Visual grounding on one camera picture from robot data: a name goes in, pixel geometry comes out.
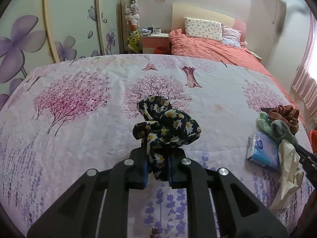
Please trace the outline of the striped pink pillow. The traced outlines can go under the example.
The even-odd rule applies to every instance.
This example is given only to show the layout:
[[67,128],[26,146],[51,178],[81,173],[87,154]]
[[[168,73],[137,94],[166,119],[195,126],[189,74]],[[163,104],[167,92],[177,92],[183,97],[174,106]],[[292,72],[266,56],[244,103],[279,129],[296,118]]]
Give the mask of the striped pink pillow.
[[241,48],[240,45],[241,31],[222,25],[222,43],[224,45]]

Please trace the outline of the pink curtain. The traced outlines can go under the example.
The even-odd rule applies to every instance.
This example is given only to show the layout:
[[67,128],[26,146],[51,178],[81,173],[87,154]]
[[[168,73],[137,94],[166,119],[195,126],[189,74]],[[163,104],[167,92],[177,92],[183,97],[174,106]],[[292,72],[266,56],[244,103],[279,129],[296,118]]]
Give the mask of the pink curtain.
[[306,48],[291,87],[303,100],[309,113],[316,114],[316,18],[312,12]]

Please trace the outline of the pink bed with duvet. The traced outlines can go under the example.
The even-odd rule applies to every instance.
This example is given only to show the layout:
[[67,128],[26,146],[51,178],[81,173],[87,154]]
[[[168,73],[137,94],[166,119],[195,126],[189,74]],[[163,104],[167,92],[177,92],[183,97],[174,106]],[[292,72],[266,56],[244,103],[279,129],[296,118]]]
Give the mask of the pink bed with duvet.
[[241,48],[224,45],[210,39],[191,38],[186,36],[182,29],[176,29],[169,33],[172,55],[193,57],[206,60],[232,64],[256,71],[268,76],[284,94],[290,104],[296,107],[296,103],[282,87],[282,85],[266,70],[266,68],[242,45]]

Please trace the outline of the pink left nightstand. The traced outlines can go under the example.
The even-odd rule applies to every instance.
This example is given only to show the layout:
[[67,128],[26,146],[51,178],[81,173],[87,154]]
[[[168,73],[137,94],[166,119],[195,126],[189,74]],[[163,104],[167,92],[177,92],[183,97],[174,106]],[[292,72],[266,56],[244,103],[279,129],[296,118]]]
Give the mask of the pink left nightstand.
[[141,35],[140,45],[144,54],[154,54],[156,47],[170,47],[169,35],[167,33]]

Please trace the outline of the brown striped cloth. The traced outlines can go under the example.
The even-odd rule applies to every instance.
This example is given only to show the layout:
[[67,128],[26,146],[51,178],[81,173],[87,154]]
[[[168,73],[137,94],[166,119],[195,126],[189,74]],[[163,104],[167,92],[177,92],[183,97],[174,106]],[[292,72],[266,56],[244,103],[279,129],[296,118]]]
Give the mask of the brown striped cloth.
[[292,105],[279,105],[268,112],[271,122],[280,120],[284,122],[290,129],[292,134],[296,134],[299,130],[299,110]]

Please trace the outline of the green sock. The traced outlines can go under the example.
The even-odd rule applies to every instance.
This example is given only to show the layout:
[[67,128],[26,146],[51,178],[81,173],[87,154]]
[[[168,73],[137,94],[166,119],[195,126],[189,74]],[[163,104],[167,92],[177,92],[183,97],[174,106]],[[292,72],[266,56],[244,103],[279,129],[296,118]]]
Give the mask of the green sock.
[[270,137],[277,145],[283,140],[288,141],[293,146],[298,145],[298,140],[294,134],[291,133],[290,128],[281,120],[269,121],[269,116],[266,112],[260,112],[257,117],[257,125],[261,131]]

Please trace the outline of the floral white pillow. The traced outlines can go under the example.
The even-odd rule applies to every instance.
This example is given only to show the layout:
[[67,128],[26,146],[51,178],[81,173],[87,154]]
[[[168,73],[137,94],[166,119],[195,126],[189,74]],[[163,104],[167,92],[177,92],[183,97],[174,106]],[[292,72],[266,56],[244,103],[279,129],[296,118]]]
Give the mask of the floral white pillow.
[[184,27],[188,37],[222,42],[222,24],[219,22],[185,17]]

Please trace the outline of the floral purple table sheet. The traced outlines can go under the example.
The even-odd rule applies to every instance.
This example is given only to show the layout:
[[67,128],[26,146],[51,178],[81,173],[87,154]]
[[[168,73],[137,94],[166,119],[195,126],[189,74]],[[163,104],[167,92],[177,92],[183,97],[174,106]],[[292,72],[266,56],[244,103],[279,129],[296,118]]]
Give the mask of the floral purple table sheet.
[[271,206],[280,174],[246,159],[263,107],[291,104],[263,67],[172,55],[110,55],[38,67],[1,109],[1,205],[19,236],[84,172],[112,168],[141,142],[137,103],[164,97],[197,121],[183,149],[203,167],[228,168]]

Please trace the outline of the plush toy tower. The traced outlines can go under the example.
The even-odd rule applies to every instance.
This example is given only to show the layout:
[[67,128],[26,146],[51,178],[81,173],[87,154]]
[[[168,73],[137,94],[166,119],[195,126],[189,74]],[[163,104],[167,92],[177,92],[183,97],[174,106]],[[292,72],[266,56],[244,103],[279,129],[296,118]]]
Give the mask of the plush toy tower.
[[124,9],[128,53],[140,53],[140,15],[137,0],[128,0]]

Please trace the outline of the black daisy floral cloth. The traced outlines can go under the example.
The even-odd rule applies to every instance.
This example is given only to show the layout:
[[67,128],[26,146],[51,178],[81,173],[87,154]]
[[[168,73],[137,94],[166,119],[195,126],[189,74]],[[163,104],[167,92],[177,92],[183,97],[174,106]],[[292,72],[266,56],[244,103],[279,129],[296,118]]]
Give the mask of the black daisy floral cloth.
[[144,121],[133,128],[133,136],[142,140],[148,154],[149,172],[162,182],[168,180],[168,157],[173,149],[199,139],[197,121],[182,110],[172,107],[162,96],[149,96],[137,103]]

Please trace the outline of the beige pink headboard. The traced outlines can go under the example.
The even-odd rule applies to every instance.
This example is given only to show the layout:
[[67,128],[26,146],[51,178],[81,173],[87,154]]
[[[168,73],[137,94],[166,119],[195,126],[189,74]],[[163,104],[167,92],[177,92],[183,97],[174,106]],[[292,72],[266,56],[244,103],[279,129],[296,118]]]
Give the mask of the beige pink headboard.
[[223,26],[233,29],[235,31],[240,31],[240,41],[234,42],[229,41],[228,44],[239,44],[242,47],[244,46],[245,36],[246,36],[246,23],[242,22],[233,17],[227,16],[225,14],[221,14],[219,12],[202,9],[199,7],[194,7],[191,5],[185,4],[173,4],[172,10],[172,20],[171,20],[171,31],[169,35],[172,34],[174,30],[181,29],[182,33],[185,34],[185,18],[194,18],[194,19],[202,19],[202,20],[211,20],[214,22],[219,22]]

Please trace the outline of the orange laundry basket bin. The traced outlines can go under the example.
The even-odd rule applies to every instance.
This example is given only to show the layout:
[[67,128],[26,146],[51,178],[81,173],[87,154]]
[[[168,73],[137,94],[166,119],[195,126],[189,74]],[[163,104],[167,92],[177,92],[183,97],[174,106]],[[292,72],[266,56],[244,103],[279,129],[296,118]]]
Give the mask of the orange laundry basket bin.
[[308,133],[308,139],[312,147],[314,154],[317,154],[317,130],[310,130]]

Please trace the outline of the blue tissue pack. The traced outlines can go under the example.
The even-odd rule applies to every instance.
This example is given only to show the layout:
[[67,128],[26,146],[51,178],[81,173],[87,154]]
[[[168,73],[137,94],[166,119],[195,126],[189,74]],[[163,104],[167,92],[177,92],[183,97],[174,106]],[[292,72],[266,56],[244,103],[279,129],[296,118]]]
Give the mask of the blue tissue pack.
[[276,142],[260,131],[249,136],[246,159],[262,168],[275,171],[280,168]]

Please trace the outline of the small orange waste bin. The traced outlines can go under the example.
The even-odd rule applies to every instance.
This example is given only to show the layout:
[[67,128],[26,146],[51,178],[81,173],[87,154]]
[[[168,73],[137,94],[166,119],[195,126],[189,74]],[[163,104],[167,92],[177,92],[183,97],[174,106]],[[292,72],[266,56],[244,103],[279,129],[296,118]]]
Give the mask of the small orange waste bin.
[[154,48],[154,54],[171,54],[171,49],[167,46],[158,46]]

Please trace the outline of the white tissue paper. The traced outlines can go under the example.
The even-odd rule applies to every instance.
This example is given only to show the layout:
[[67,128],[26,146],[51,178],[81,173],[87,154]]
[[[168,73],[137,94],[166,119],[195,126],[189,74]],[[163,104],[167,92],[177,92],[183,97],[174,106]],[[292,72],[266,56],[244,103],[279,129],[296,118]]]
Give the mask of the white tissue paper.
[[283,139],[278,147],[281,167],[280,187],[270,206],[271,210],[286,209],[291,205],[293,194],[301,187],[304,172],[299,168],[300,156],[292,143]]

